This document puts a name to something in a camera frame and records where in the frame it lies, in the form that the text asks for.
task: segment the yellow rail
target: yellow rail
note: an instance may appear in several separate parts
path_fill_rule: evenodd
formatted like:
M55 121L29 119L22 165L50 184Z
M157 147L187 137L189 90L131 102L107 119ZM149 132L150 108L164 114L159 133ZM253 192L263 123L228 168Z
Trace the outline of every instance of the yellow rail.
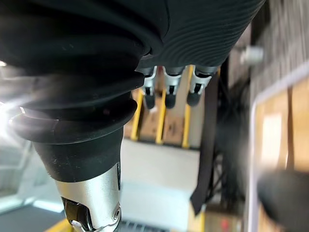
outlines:
M166 95L166 90L163 89L163 91L162 91L162 102L161 102L161 107L160 107L160 115L159 115L157 131L156 131L156 138L155 138L156 144L163 144L162 133L163 133L165 110L166 110L166 108L165 108L165 95Z
M188 74L188 84L187 84L187 91L190 88L190 81L192 78L193 72L193 65L189 66L189 74ZM191 107L186 104L185 105L185 112L184 112L184 127L183 127L183 144L182 147L188 149L189 145L189 131L190 131L190 116L191 116Z
M137 130L138 130L138 126L139 126L140 110L141 110L142 102L143 102L143 91L140 89L139 90L139 96L138 96L138 99L137 99L137 109L136 109L135 114L134 114L131 137L130 137L131 140L133 140L133 141L137 141L139 139Z
M64 219L45 230L45 232L73 232L73 227L69 224L68 220Z

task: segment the cardboard box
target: cardboard box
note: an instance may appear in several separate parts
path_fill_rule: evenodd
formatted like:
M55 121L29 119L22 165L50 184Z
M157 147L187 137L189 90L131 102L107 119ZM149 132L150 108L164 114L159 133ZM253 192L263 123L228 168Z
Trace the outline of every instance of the cardboard box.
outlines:
M261 169L285 169L288 159L288 91L258 104L255 118L256 163ZM259 207L258 232L280 232Z
M167 110L163 128L163 142L165 144L181 145L183 141L184 118L175 116Z
M309 171L309 79L293 87L294 168Z
M156 138L156 132L160 116L162 98L156 97L155 107L151 110L144 107L144 113L142 116L140 139L147 141L154 141Z

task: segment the silver metal joint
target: silver metal joint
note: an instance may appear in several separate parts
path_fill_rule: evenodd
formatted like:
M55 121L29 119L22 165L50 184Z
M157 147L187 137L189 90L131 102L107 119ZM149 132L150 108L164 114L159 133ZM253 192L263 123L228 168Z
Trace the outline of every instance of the silver metal joint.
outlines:
M165 67L163 67L163 73L164 73L164 79L165 79L166 94L176 95L182 73L179 75L173 75L173 76L168 75Z
M121 218L118 172L116 164L86 181L56 181L67 219L77 232L113 232L116 229Z
M211 80L214 73L217 71L217 67L208 67L207 72L204 70L197 70L196 66L193 69L192 79L190 82L190 92L195 93L195 89L197 84L199 86L199 90L197 92L200 95L203 90L207 87L209 81Z
M154 71L151 76L145 76L144 85L142 87L144 95L150 95L150 96L154 95L156 68L157 66L154 66Z

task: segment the metal screw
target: metal screw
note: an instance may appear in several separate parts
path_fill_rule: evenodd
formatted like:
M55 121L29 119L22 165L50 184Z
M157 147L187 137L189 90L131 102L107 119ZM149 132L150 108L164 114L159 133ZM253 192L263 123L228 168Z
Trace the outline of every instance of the metal screw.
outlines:
M118 207L116 212L114 213L114 216L113 216L114 220L117 220L119 218L120 212L121 212L121 209L120 209L120 207Z

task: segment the black rubber cap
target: black rubber cap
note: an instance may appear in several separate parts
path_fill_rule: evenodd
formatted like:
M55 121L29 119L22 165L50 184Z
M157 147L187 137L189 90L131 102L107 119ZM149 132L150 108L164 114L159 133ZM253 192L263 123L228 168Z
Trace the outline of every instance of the black rubber cap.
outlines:
M166 108L168 108L168 109L174 108L175 103L176 103L176 95L167 94L165 96L165 106L166 106Z
M188 105L194 107L198 104L199 99L200 99L200 95L198 95L197 93L191 93L188 92L188 97L187 97L187 103Z
M145 95L144 97L147 109L152 109L155 106L155 96Z
M257 191L271 219L287 231L309 231L308 173L284 170L264 174Z

